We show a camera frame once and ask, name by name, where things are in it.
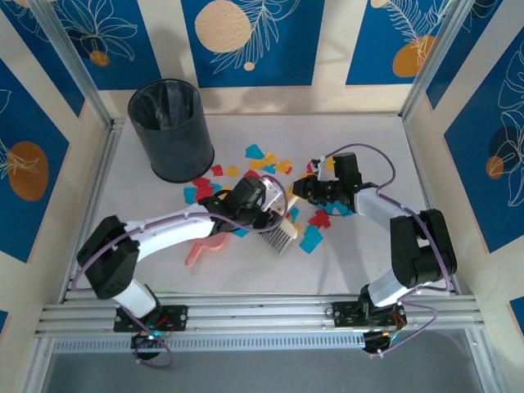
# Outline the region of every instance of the black mesh trash can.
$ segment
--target black mesh trash can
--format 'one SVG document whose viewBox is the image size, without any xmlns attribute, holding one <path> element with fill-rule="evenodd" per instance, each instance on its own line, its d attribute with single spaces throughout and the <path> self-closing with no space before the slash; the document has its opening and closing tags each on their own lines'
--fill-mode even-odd
<svg viewBox="0 0 524 393">
<path fill-rule="evenodd" d="M 155 174 L 187 183 L 213 164 L 215 151 L 197 89 L 178 79 L 161 79 L 139 89 L 128 115 Z"/>
</svg>

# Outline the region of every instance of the yellow paper scrap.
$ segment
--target yellow paper scrap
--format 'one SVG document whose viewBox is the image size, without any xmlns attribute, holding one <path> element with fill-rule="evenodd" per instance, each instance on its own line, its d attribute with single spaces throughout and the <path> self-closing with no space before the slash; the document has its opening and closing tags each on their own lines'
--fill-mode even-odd
<svg viewBox="0 0 524 393">
<path fill-rule="evenodd" d="M 232 178 L 236 178 L 238 174 L 240 174 L 240 170 L 235 165 L 231 165 L 229 168 L 226 169 L 226 175 L 231 176 Z"/>
<path fill-rule="evenodd" d="M 276 157 L 273 153 L 268 153 L 264 157 L 264 163 L 266 166 L 276 164 L 278 163 L 278 157 Z"/>
<path fill-rule="evenodd" d="M 251 160 L 249 163 L 249 169 L 253 170 L 263 169 L 266 166 L 264 160 Z"/>
</svg>

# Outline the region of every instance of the blue paper scrap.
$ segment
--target blue paper scrap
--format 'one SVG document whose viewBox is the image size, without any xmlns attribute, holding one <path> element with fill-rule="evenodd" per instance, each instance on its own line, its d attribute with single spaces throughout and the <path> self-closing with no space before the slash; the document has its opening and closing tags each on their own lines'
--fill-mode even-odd
<svg viewBox="0 0 524 393">
<path fill-rule="evenodd" d="M 188 205 L 195 203 L 195 196 L 197 195 L 196 187 L 186 187 L 183 189 L 183 197 Z"/>
<path fill-rule="evenodd" d="M 213 191 L 214 194 L 216 194 L 218 191 L 220 191 L 222 189 L 222 186 L 220 184 L 217 184 L 217 183 L 211 183 L 210 186 L 215 189 Z"/>
<path fill-rule="evenodd" d="M 304 232 L 304 240 L 300 243 L 300 248 L 308 254 L 311 254 L 322 240 L 323 237 L 318 228 L 310 225 Z"/>
<path fill-rule="evenodd" d="M 291 222 L 294 224 L 296 221 L 296 218 L 298 217 L 298 214 L 300 213 L 300 210 L 298 207 L 293 206 L 289 210 L 289 214 L 291 215 Z"/>
<path fill-rule="evenodd" d="M 354 212 L 349 207 L 342 205 L 339 201 L 333 203 L 333 207 L 338 210 L 340 215 L 353 215 Z"/>
<path fill-rule="evenodd" d="M 246 149 L 246 158 L 252 160 L 262 160 L 265 154 L 260 150 L 259 145 L 251 145 Z"/>
<path fill-rule="evenodd" d="M 513 309 L 518 326 L 520 326 L 522 334 L 524 334 L 524 296 L 511 300 L 509 304 Z"/>
<path fill-rule="evenodd" d="M 277 170 L 275 169 L 275 164 L 273 164 L 273 165 L 269 165 L 269 166 L 265 166 L 265 167 L 264 167 L 264 170 L 265 170 L 268 174 L 276 174 L 276 173 L 277 173 Z"/>
<path fill-rule="evenodd" d="M 235 232 L 233 232 L 233 235 L 237 235 L 238 237 L 244 237 L 249 233 L 247 229 L 237 228 Z"/>
</svg>

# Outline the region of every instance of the metal bar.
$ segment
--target metal bar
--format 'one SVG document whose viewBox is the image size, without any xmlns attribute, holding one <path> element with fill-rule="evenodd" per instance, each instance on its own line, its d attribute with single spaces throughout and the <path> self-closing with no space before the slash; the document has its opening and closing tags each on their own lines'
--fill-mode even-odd
<svg viewBox="0 0 524 393">
<path fill-rule="evenodd" d="M 17 387 L 16 393 L 35 393 L 43 389 L 51 354 L 55 347 L 54 338 L 33 339 L 31 350 L 33 356 L 27 364 L 25 377 Z"/>
<path fill-rule="evenodd" d="M 426 88 L 435 76 L 445 54 L 453 43 L 457 33 L 459 32 L 462 23 L 470 12 L 475 0 L 461 0 L 455 1 L 451 7 L 448 16 L 445 18 L 436 40 L 435 45 L 427 54 L 426 60 L 422 64 L 417 77 L 415 78 L 411 90 L 409 90 L 408 97 L 404 105 L 400 109 L 400 116 L 404 120 L 409 120 L 410 114 L 415 104 L 425 94 Z"/>
<path fill-rule="evenodd" d="M 68 291 L 70 280 L 75 275 L 75 270 L 77 267 L 75 259 L 76 253 L 79 251 L 80 247 L 88 238 L 88 233 L 91 227 L 93 226 L 93 220 L 97 212 L 100 196 L 102 195 L 104 182 L 106 181 L 106 177 L 109 174 L 109 168 L 111 167 L 112 157 L 115 154 L 116 146 L 118 145 L 118 140 L 123 127 L 124 120 L 115 119 L 115 122 L 113 123 L 110 132 L 107 134 L 106 141 L 104 142 L 102 153 L 98 159 L 98 166 L 94 175 L 93 184 L 89 188 L 89 199 L 85 207 L 82 222 L 80 224 L 79 235 L 77 237 L 75 247 L 70 257 L 67 274 L 65 275 L 64 281 L 62 283 L 62 288 L 58 299 L 59 303 L 64 301 L 64 299 L 70 293 Z"/>
<path fill-rule="evenodd" d="M 28 0 L 27 3 L 86 101 L 91 104 L 98 117 L 110 126 L 111 116 L 98 95 L 97 86 L 53 11 L 53 5 L 47 0 Z"/>
<path fill-rule="evenodd" d="M 188 305 L 185 333 L 245 334 L 267 332 L 339 332 L 326 312 L 333 301 L 355 301 L 356 296 L 173 296 L 164 305 Z M 483 320 L 473 296 L 416 296 L 413 301 L 434 307 L 439 318 L 433 328 L 468 328 Z M 406 306 L 408 329 L 429 321 L 431 311 Z M 115 304 L 92 300 L 67 301 L 44 308 L 37 337 L 119 335 L 114 333 Z M 362 332 L 368 329 L 346 329 Z"/>
<path fill-rule="evenodd" d="M 174 352 L 210 352 L 226 350 L 314 350 L 364 348 L 362 333 L 292 333 L 248 334 L 242 337 L 230 335 L 172 336 L 165 340 Z M 157 352 L 152 347 L 141 352 Z M 56 341 L 53 354 L 100 354 L 129 353 L 128 337 L 74 337 Z"/>
</svg>

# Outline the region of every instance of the cable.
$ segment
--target cable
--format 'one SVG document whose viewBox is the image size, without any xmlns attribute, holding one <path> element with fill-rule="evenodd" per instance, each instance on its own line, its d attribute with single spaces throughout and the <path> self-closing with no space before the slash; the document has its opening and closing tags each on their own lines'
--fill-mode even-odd
<svg viewBox="0 0 524 393">
<path fill-rule="evenodd" d="M 158 219 L 157 221 L 152 221 L 149 224 L 144 225 L 143 228 L 138 227 L 138 228 L 135 228 L 135 229 L 133 229 L 131 231 L 128 231 L 126 233 L 122 233 L 117 238 L 115 238 L 112 241 L 110 241 L 107 244 L 105 244 L 91 258 L 89 258 L 89 260 L 84 264 L 84 266 L 82 266 L 82 268 L 77 272 L 77 274 L 75 275 L 75 278 L 73 279 L 73 282 L 71 284 L 72 291 L 92 291 L 93 290 L 92 288 L 77 288 L 78 282 L 79 282 L 80 278 L 85 274 L 85 272 L 87 272 L 88 269 L 91 268 L 91 266 L 98 260 L 98 258 L 100 258 L 105 252 L 110 250 L 113 246 L 115 246 L 119 242 L 123 241 L 127 237 L 132 237 L 133 235 L 136 235 L 138 233 L 142 233 L 143 231 L 146 231 L 148 229 L 154 229 L 154 228 L 160 227 L 160 226 L 165 225 L 165 224 L 174 224 L 174 223 L 177 223 L 179 221 L 184 221 L 186 219 L 195 219 L 195 218 L 216 218 L 216 219 L 221 219 L 221 220 L 223 220 L 223 221 L 225 221 L 227 223 L 235 225 L 237 228 L 242 228 L 242 229 L 246 229 L 248 231 L 257 232 L 257 233 L 268 232 L 268 231 L 274 230 L 275 228 L 278 228 L 280 226 L 280 224 L 282 223 L 282 221 L 286 218 L 287 209 L 289 207 L 289 200 L 287 199 L 286 188 L 276 178 L 274 178 L 273 176 L 264 175 L 261 178 L 267 178 L 269 181 L 271 181 L 273 183 L 276 183 L 278 185 L 278 187 L 281 189 L 282 196 L 284 198 L 284 213 L 283 213 L 283 215 L 281 215 L 275 221 L 275 223 L 273 225 L 270 225 L 267 228 L 251 228 L 251 227 L 247 227 L 245 225 L 242 225 L 240 223 L 237 223 L 234 220 L 232 220 L 232 219 L 230 219 L 230 218 L 228 218 L 228 217 L 226 217 L 224 215 L 217 215 L 215 213 L 190 213 L 188 215 L 181 214 L 181 215 L 174 215 L 174 216 L 171 216 L 171 217 L 167 217 L 167 218 L 164 218 L 164 219 Z M 168 367 L 170 367 L 171 364 L 174 362 L 174 355 L 173 355 L 173 352 L 171 351 L 171 349 L 169 348 L 169 346 L 167 345 L 167 343 L 165 342 L 165 340 L 162 340 L 160 337 L 158 337 L 149 327 L 147 327 L 144 323 L 142 323 L 142 321 L 140 321 L 139 318 L 135 317 L 128 309 L 126 309 L 123 306 L 120 306 L 120 307 L 141 329 L 143 329 L 145 332 L 149 333 L 151 336 L 155 337 L 155 341 L 158 342 L 161 346 L 163 346 L 166 349 L 166 351 L 168 352 L 168 354 L 169 354 L 169 362 L 167 364 L 150 364 L 150 363 L 146 363 L 146 362 L 142 361 L 140 358 L 138 358 L 138 348 L 139 348 L 139 346 L 137 346 L 135 348 L 135 351 L 133 352 L 133 355 L 134 355 L 135 359 L 137 360 L 137 362 L 139 364 L 142 364 L 142 365 L 144 365 L 146 367 L 149 367 L 149 368 L 168 368 Z"/>
</svg>

